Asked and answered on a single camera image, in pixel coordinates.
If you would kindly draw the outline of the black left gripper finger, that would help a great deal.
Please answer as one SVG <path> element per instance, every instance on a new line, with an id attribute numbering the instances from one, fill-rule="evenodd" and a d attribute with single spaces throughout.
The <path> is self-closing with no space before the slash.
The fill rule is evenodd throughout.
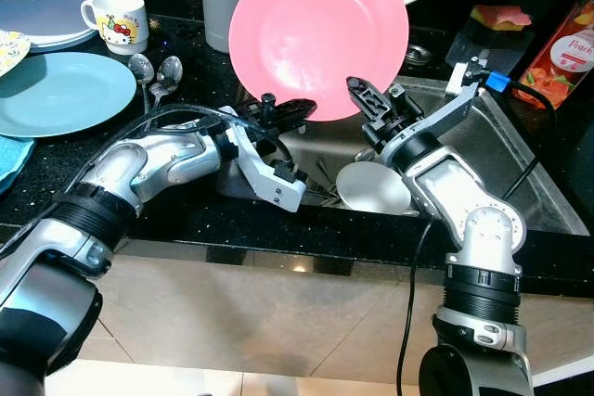
<path id="1" fill-rule="evenodd" d="M 277 104 L 277 124 L 305 124 L 317 109 L 314 100 L 296 98 Z"/>

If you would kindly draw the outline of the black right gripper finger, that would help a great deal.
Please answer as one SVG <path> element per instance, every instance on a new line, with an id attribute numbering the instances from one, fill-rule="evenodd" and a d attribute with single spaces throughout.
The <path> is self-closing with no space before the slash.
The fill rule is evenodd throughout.
<path id="1" fill-rule="evenodd" d="M 373 83 L 354 77 L 354 75 L 349 75 L 345 82 L 352 102 L 356 104 L 366 120 L 374 121 L 374 123 L 385 121 L 385 116 L 390 111 L 391 106 L 386 95 L 377 90 Z"/>

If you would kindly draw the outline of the white bowl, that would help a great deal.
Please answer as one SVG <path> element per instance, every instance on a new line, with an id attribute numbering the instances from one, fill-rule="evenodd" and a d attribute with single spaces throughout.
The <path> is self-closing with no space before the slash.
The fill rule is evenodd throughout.
<path id="1" fill-rule="evenodd" d="M 338 194 L 348 209 L 390 215 L 416 214 L 416 206 L 403 176 L 381 163 L 345 164 L 336 177 Z"/>

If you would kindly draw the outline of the pink plate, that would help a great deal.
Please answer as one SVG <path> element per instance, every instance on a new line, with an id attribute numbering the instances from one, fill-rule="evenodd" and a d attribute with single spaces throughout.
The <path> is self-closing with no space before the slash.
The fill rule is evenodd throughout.
<path id="1" fill-rule="evenodd" d="M 242 86 L 280 103 L 314 100 L 311 121 L 357 115 L 347 79 L 389 86 L 408 43 L 404 0 L 240 0 L 229 29 Z"/>

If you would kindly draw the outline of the light blue plate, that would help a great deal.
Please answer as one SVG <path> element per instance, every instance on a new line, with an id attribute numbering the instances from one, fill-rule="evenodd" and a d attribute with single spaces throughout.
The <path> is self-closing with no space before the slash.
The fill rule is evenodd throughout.
<path id="1" fill-rule="evenodd" d="M 27 57 L 0 75 L 0 134 L 70 134 L 122 112 L 136 94 L 135 75 L 115 58 L 80 52 Z"/>

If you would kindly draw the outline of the steel fork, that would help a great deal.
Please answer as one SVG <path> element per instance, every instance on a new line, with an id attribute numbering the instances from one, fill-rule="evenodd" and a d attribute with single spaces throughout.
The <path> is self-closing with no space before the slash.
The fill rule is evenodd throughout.
<path id="1" fill-rule="evenodd" d="M 319 180 L 316 192 L 316 194 L 322 198 L 321 204 L 323 206 L 336 206 L 341 204 L 342 198 L 338 192 L 338 187 L 332 183 L 327 164 L 324 162 L 322 156 L 318 156 L 316 159 L 315 167 L 319 171 L 319 174 L 321 174 L 321 180 Z"/>

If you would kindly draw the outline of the pink and yellow sponge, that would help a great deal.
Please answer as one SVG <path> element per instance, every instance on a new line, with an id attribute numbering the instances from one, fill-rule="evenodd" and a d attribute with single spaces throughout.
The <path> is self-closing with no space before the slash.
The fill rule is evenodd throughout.
<path id="1" fill-rule="evenodd" d="M 522 32 L 532 24 L 531 16 L 516 5 L 475 6 L 471 18 L 494 32 Z"/>

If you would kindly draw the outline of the stainless steel sink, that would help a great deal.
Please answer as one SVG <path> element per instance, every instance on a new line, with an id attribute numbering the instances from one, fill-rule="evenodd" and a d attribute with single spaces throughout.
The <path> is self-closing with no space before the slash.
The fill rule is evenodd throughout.
<path id="1" fill-rule="evenodd" d="M 297 162 L 308 174 L 308 184 L 317 191 L 321 174 L 315 167 L 318 156 L 327 164 L 332 183 L 339 170 L 360 158 L 368 149 L 362 125 L 366 117 L 357 112 L 337 121 L 310 121 L 302 128 L 281 136 Z M 523 217 L 527 229 L 552 234 L 587 233 L 577 210 L 569 204 L 558 185 L 538 164 L 526 177 L 523 168 L 535 158 L 537 137 L 525 138 L 519 121 L 505 109 L 501 96 L 481 91 L 470 112 L 449 132 L 440 136 L 442 146 L 453 147 L 483 181 L 486 191 L 500 197 L 514 184 L 516 192 L 506 201 Z M 309 194 L 296 213 L 258 200 L 226 197 L 219 192 L 195 191 L 192 218 L 196 229 L 209 239 L 220 231 L 221 239 L 245 242 L 247 236 L 329 236 L 331 243 L 346 236 L 411 236 L 424 222 L 420 215 L 390 215 L 360 212 L 342 204 L 323 206 L 322 198 Z"/>

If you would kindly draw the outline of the white mug with cartoon print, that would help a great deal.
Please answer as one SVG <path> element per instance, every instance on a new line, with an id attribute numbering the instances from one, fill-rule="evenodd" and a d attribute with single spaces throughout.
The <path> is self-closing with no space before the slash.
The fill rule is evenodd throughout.
<path id="1" fill-rule="evenodd" d="M 149 45 L 149 25 L 144 0 L 84 0 L 84 23 L 98 31 L 111 53 L 134 56 Z"/>

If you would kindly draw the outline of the red peach juice carton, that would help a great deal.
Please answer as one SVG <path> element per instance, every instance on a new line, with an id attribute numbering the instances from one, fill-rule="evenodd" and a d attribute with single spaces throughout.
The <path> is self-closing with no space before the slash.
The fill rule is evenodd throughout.
<path id="1" fill-rule="evenodd" d="M 519 79 L 556 109 L 594 66 L 594 0 L 582 0 L 569 11 L 557 31 Z"/>

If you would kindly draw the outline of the blue cloth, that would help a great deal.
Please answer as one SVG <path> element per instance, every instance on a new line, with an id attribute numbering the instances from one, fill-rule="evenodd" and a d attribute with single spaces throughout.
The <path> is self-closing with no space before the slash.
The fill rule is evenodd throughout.
<path id="1" fill-rule="evenodd" d="M 0 194 L 16 180 L 35 146 L 33 138 L 18 138 L 0 134 Z"/>

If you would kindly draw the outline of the white plate with floral print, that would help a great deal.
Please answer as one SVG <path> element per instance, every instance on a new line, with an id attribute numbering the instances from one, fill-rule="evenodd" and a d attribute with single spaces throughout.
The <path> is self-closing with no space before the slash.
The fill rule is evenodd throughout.
<path id="1" fill-rule="evenodd" d="M 0 77 L 13 70 L 31 51 L 29 36 L 0 29 Z"/>

